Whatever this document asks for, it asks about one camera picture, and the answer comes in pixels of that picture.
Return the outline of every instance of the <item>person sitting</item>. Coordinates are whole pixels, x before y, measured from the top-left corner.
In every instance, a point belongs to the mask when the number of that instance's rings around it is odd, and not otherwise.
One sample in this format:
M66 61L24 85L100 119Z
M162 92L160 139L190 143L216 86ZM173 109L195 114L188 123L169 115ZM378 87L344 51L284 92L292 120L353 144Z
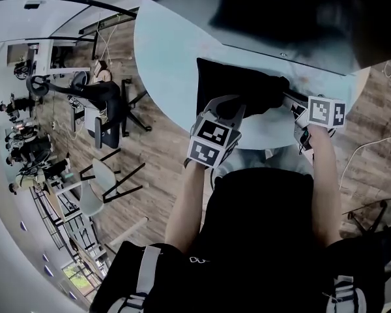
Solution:
M14 96L12 95L9 104L0 104L0 111L6 112L8 115L10 115L15 110L23 110L25 112L26 109L34 107L35 104L36 102L34 100L31 100L30 98L14 98Z
M8 185L8 190L16 195L17 190L27 190L31 187L42 189L47 179L60 174L64 170L68 171L70 168L70 159L66 157L49 168L38 168L35 173L19 173L15 178L15 182Z
M14 162L22 162L27 164L31 161L31 153L34 157L36 157L40 152L47 149L53 151L49 135L43 138L35 139L31 142L24 143L24 145L20 148L13 148L13 150L10 152L10 155L6 158L6 163L9 166L12 166Z

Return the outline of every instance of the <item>white chair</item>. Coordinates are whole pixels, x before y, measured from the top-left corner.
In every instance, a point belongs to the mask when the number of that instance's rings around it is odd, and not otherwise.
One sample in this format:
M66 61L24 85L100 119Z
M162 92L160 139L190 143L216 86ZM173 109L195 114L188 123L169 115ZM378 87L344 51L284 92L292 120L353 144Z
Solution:
M118 152L120 152L120 149L117 149L109 155L106 155L100 160L93 159L93 163L90 166L80 171L81 181L63 189L64 191L67 191L77 186L81 186L80 210L85 216L93 216L103 210L104 204L143 188L143 186L140 185L136 188L127 190L126 192L119 193L117 191L117 188L121 184L123 184L127 179L131 178L131 176L133 176L136 172L145 166L145 163L143 163L134 171L118 181L116 179L116 174L119 174L121 171L112 171L110 167L103 162ZM83 176L83 174L90 169L93 169L94 175ZM102 194L102 198L99 198L91 188L91 179L96 179L98 185L103 188L104 193Z

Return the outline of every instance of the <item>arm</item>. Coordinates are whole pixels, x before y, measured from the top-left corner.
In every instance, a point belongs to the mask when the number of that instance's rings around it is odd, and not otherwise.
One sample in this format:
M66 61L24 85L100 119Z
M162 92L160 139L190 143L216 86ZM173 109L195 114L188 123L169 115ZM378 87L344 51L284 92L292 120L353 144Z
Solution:
M167 223L165 243L186 253L200 232L205 167L190 161Z
M311 201L313 232L323 246L341 239L341 203L336 156L327 129L310 124L310 145L314 150L314 188Z

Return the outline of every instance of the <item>shoe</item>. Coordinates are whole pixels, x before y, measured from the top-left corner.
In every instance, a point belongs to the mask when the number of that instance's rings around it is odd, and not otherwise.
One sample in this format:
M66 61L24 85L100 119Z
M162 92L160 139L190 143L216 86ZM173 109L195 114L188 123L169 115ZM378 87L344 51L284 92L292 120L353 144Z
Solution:
M65 170L66 170L66 171L70 171L70 169L71 169L71 161L70 161L70 158L65 158L65 161L66 161Z

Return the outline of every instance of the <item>glass panel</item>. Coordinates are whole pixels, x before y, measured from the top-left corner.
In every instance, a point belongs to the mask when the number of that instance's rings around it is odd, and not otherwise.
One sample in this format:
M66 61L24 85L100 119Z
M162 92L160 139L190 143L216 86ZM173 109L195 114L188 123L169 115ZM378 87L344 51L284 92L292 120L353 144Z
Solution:
M74 264L70 264L68 267L65 267L63 269L65 275L70 278L72 277L74 274L76 274L78 271L80 271L80 268L77 267L76 265Z
M99 286L101 284L101 281L95 277L94 275L91 275L90 277L87 277L87 279L89 280L89 282L95 287L97 288L97 286Z
M93 290L93 287L91 286L90 282L81 273L73 276L71 278L71 282L73 283L73 285L75 285L77 289L79 289L79 291L83 295Z

